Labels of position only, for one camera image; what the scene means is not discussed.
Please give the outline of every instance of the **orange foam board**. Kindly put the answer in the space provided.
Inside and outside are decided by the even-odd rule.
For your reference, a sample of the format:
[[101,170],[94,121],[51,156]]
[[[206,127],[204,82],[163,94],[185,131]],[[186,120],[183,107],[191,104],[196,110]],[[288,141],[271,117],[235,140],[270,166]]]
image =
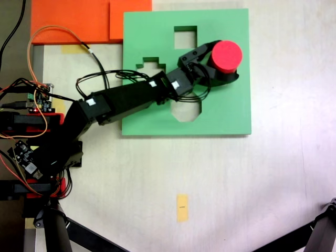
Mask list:
[[110,41],[122,43],[124,12],[151,12],[152,0],[110,0]]
[[[89,44],[108,43],[110,0],[32,0],[30,35],[46,25],[65,26]],[[69,33],[57,29],[41,32],[33,44],[78,44]]]

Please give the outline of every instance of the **black tripod leg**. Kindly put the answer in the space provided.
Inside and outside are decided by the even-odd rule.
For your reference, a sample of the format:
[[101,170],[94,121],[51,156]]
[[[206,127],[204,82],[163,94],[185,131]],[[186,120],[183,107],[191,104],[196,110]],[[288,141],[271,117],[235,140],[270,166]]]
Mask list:
[[258,248],[254,252],[295,252],[307,244],[313,227],[314,221],[272,241],[264,247]]
[[72,252],[64,216],[56,210],[46,210],[43,215],[48,252]]
[[304,252],[332,252],[335,238],[335,223],[327,215],[317,221]]
[[129,252],[70,218],[67,230],[70,240],[91,252]]

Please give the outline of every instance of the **yellow tape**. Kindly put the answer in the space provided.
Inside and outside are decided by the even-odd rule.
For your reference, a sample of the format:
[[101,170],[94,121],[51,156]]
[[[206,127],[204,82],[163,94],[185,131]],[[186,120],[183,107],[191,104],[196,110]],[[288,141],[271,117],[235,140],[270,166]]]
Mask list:
[[53,98],[52,107],[55,109],[56,113],[65,114],[65,104],[61,99]]
[[25,219],[25,229],[35,229],[33,222],[34,222],[34,218],[26,218]]
[[86,54],[88,50],[83,45],[61,45],[62,54]]
[[177,195],[177,222],[186,222],[188,220],[188,195]]

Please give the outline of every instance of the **metal stand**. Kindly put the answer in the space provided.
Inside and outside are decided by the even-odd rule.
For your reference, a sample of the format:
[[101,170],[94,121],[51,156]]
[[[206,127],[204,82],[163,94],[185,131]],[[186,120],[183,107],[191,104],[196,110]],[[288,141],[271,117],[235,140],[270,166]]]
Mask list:
[[327,204],[316,219],[254,252],[332,252],[336,239],[336,198]]
[[119,245],[67,218],[58,200],[51,200],[34,220],[45,229],[48,252],[72,252],[70,240],[91,252],[129,252]]

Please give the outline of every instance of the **square hole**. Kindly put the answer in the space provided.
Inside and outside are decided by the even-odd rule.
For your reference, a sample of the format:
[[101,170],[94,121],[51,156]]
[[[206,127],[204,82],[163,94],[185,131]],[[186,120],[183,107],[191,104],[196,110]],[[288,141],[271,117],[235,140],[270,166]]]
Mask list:
[[174,27],[175,49],[195,49],[197,47],[197,26]]

